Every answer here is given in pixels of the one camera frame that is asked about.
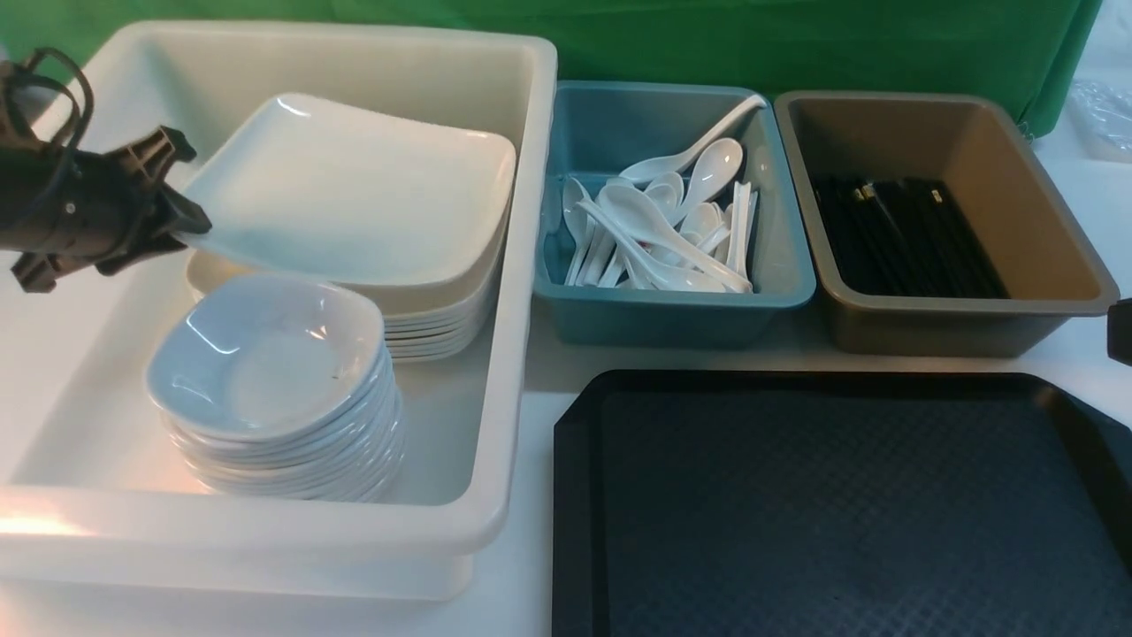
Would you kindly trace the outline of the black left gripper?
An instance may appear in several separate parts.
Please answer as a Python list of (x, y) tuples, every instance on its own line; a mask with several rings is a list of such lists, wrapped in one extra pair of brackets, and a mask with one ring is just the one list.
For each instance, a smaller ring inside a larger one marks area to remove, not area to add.
[(170, 127), (103, 154), (5, 130), (1, 243), (18, 253), (12, 278), (25, 293), (49, 293), (69, 274), (113, 277), (200, 242), (209, 215), (166, 180), (195, 157)]

